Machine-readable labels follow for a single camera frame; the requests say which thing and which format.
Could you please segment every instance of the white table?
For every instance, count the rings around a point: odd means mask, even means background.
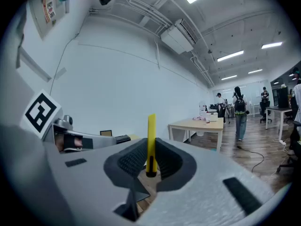
[[[257,106],[257,105],[260,105],[260,104],[252,104],[252,105],[250,105],[252,107],[252,111],[253,111],[253,118],[255,117],[255,109],[254,109],[254,107]]]
[[[187,130],[189,142],[191,141],[190,131],[217,133],[216,151],[220,152],[221,145],[222,145],[223,127],[224,127],[223,118],[218,118],[217,121],[211,121],[210,123],[206,123],[206,121],[200,121],[200,120],[194,121],[193,119],[185,119],[168,125],[169,139],[172,141],[174,140],[173,130],[172,130],[173,128]]]
[[[265,125],[265,129],[268,129],[268,111],[272,111],[273,113],[277,112],[277,113],[280,113],[280,130],[279,130],[279,137],[278,137],[278,140],[280,141],[281,140],[281,137],[282,137],[282,129],[283,129],[283,118],[284,118],[284,113],[285,112],[289,112],[289,111],[292,111],[291,108],[278,108],[278,106],[271,106],[271,107],[267,107],[266,108],[266,125]]]

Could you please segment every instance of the air conditioner unit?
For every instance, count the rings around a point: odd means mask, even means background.
[[[178,54],[193,50],[197,36],[184,19],[179,19],[161,34],[162,41]]]

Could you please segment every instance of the poster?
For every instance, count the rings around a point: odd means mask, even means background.
[[[55,17],[54,0],[43,0],[43,11],[46,23],[49,23]]]

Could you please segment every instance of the table leg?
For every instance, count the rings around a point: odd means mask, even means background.
[[[281,137],[282,137],[283,114],[284,114],[283,112],[281,112],[281,114],[280,114],[280,130],[279,130],[279,138],[278,138],[279,141],[281,140]]]
[[[268,119],[268,109],[265,109],[265,118],[266,118],[266,122],[265,122],[265,129],[267,130],[268,129],[268,122],[269,122],[269,119]]]
[[[188,141],[191,142],[190,130],[188,130]]]
[[[174,136],[173,136],[173,129],[171,126],[169,126],[169,140],[174,140]]]
[[[222,146],[222,130],[217,133],[217,147],[216,151],[219,153]]]

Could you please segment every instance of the office chair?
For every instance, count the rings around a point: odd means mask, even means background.
[[[260,102],[260,108],[261,108],[261,115],[263,116],[261,119],[260,119],[260,123],[262,121],[266,121],[267,118],[266,118],[266,113],[265,113],[265,108],[269,107],[269,104],[270,104],[270,101],[267,101],[267,102]]]
[[[288,122],[290,120],[293,121],[293,113],[291,111],[285,112],[286,118],[284,119],[284,122]]]
[[[301,126],[301,123],[298,121],[293,122],[293,132],[291,134],[291,145],[290,149],[292,149],[295,153],[294,156],[289,156],[287,159],[287,164],[281,164],[277,168],[277,172],[280,172],[281,168],[295,168],[297,166],[298,158],[301,155],[301,144],[299,144],[300,136],[297,131],[297,127]]]

